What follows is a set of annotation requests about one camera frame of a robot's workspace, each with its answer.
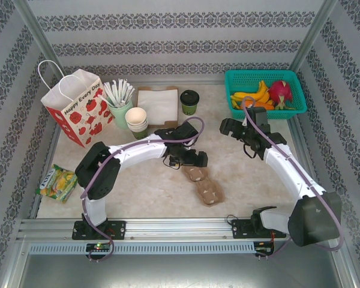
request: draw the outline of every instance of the teal basket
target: teal basket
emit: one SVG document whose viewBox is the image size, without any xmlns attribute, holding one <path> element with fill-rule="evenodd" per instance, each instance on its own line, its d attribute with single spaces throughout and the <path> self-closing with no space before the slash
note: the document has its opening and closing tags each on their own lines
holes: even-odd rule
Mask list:
<svg viewBox="0 0 360 288">
<path fill-rule="evenodd" d="M 296 114 L 307 111 L 305 97 L 295 72 L 290 70 L 228 70 L 225 81 L 226 93 L 233 118 L 244 119 L 245 114 L 244 111 L 232 107 L 230 96 L 236 92 L 257 92 L 261 80 L 264 80 L 267 87 L 271 87 L 272 83 L 278 80 L 288 82 L 292 90 L 293 101 L 291 103 L 286 101 L 286 104 L 296 109 L 267 111 L 268 119 L 289 119 Z"/>
</svg>

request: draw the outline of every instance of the metal floor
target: metal floor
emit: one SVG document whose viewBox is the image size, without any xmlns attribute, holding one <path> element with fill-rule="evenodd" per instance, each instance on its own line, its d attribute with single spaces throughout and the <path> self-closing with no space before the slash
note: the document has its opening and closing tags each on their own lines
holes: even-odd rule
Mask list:
<svg viewBox="0 0 360 288">
<path fill-rule="evenodd" d="M 24 288 L 263 288 L 341 287 L 332 256 L 294 244 L 268 261 L 251 254 L 115 255 L 102 263 L 84 256 L 29 255 Z"/>
</svg>

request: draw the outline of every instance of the beige surface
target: beige surface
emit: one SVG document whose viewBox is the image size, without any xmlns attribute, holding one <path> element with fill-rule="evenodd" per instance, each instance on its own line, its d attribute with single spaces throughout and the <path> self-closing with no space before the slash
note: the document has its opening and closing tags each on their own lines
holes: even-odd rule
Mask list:
<svg viewBox="0 0 360 288">
<path fill-rule="evenodd" d="M 110 218 L 171 218 L 171 217 L 225 217 L 228 214 L 250 216 L 252 210 L 263 206 L 290 206 L 292 198 L 275 172 L 259 158 L 250 159 L 242 150 L 242 143 L 220 134 L 221 120 L 231 117 L 224 85 L 179 86 L 179 93 L 192 89 L 199 93 L 200 103 L 195 116 L 205 121 L 205 131 L 195 148 L 208 155 L 210 178 L 224 189 L 224 203 L 205 207 L 196 196 L 195 185 L 180 170 L 152 159 L 123 170 L 113 191 L 106 196 L 107 216 Z M 185 118 L 179 105 L 179 123 Z M 271 131 L 280 132 L 295 153 L 285 120 L 270 120 Z M 196 128 L 200 125 L 192 122 Z M 106 145 L 120 145 L 134 141 L 128 130 L 119 130 L 110 124 L 96 141 Z M 89 150 L 81 148 L 61 133 L 53 164 L 75 170 Z M 38 218 L 80 218 L 82 213 L 77 186 L 66 202 L 61 204 L 43 197 Z"/>
</svg>

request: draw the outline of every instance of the chip bag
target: chip bag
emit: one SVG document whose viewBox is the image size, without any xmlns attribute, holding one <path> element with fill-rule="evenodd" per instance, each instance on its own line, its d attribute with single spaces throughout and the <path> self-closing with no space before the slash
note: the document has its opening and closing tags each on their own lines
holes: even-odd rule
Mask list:
<svg viewBox="0 0 360 288">
<path fill-rule="evenodd" d="M 74 172 L 54 164 L 36 190 L 36 193 L 65 203 L 76 184 L 77 176 Z"/>
</svg>

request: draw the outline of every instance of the patterned wall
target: patterned wall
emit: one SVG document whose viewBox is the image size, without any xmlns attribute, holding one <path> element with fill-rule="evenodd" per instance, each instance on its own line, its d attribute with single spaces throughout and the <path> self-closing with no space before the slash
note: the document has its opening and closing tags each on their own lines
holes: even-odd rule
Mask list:
<svg viewBox="0 0 360 288">
<path fill-rule="evenodd" d="M 110 80 L 221 81 L 286 69 L 323 0 L 31 0 L 67 72 Z"/>
<path fill-rule="evenodd" d="M 0 272 L 19 220 L 29 216 L 55 129 L 40 103 L 43 59 L 13 3 L 0 0 Z M 49 68 L 42 73 L 51 80 Z"/>
<path fill-rule="evenodd" d="M 320 183 L 343 201 L 360 279 L 360 0 L 339 1 L 298 74 L 308 113 L 299 121 Z"/>
</svg>

